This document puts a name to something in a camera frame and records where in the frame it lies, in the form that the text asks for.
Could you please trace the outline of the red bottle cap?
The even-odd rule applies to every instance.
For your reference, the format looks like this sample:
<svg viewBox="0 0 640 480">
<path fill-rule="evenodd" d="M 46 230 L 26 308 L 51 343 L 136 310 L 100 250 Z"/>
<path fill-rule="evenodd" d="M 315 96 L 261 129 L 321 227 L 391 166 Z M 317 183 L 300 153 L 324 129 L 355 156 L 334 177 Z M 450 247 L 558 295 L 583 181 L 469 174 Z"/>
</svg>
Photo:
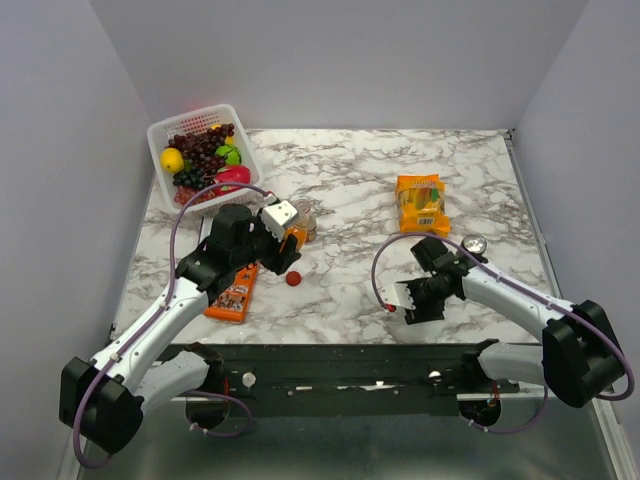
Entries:
<svg viewBox="0 0 640 480">
<path fill-rule="evenodd" d="M 286 284 L 295 287 L 301 284 L 302 275 L 298 271 L 289 271 L 285 276 Z"/>
</svg>

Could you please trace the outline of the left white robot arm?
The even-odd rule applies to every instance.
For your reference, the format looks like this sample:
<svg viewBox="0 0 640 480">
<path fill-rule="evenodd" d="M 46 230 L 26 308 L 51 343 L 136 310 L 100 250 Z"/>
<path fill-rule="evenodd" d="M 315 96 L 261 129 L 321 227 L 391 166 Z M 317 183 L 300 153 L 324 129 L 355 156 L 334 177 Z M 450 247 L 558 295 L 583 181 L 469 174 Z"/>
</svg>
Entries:
<svg viewBox="0 0 640 480">
<path fill-rule="evenodd" d="M 90 359 L 72 358 L 60 380 L 59 419 L 72 430 L 83 466 L 80 441 L 112 456 L 136 435 L 156 404 L 195 390 L 214 393 L 220 368 L 205 356 L 183 352 L 161 366 L 154 363 L 177 334 L 255 264 L 281 275 L 301 255 L 290 228 L 298 217 L 288 201 L 274 200 L 257 212 L 244 205 L 223 206 L 211 230 L 181 260 L 172 260 L 169 283 L 160 297 L 127 330 Z"/>
</svg>

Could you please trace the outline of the orange juice bottle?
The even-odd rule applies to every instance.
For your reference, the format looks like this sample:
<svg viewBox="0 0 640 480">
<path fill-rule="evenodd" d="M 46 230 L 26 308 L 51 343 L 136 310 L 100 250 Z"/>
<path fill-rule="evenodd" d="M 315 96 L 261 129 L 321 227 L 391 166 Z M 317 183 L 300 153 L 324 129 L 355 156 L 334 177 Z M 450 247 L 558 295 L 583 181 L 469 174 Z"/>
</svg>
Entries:
<svg viewBox="0 0 640 480">
<path fill-rule="evenodd" d="M 287 243 L 292 238 L 295 239 L 295 251 L 299 252 L 302 246 L 307 241 L 307 229 L 305 227 L 300 227 L 297 225 L 293 225 L 287 228 L 281 242 L 281 252 L 284 252 L 287 249 Z"/>
</svg>

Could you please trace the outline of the clear milk bottle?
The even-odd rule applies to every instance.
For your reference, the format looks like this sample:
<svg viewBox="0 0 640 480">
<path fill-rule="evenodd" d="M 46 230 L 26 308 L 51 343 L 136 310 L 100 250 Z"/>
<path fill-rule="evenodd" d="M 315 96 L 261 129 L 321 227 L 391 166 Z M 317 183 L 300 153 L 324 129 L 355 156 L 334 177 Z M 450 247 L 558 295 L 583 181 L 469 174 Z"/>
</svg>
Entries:
<svg viewBox="0 0 640 480">
<path fill-rule="evenodd" d="M 297 200 L 294 207 L 298 212 L 294 227 L 306 234 L 306 243 L 313 242 L 317 237 L 317 221 L 312 203 L 309 200 Z"/>
</svg>

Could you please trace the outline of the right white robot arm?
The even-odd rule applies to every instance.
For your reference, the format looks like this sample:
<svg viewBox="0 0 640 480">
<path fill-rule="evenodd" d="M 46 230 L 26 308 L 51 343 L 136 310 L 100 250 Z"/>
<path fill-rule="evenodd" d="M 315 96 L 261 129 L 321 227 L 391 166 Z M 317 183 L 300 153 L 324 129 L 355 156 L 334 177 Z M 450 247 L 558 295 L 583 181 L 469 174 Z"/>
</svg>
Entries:
<svg viewBox="0 0 640 480">
<path fill-rule="evenodd" d="M 581 408 L 594 398 L 620 401 L 635 378 L 603 309 L 543 294 L 498 270 L 485 257 L 487 241 L 467 235 L 461 244 L 428 236 L 411 250 L 423 278 L 385 289 L 389 306 L 409 324 L 441 320 L 451 297 L 482 304 L 535 338 L 533 345 L 489 341 L 460 367 L 460 379 L 480 392 L 495 380 L 547 387 L 566 405 Z"/>
</svg>

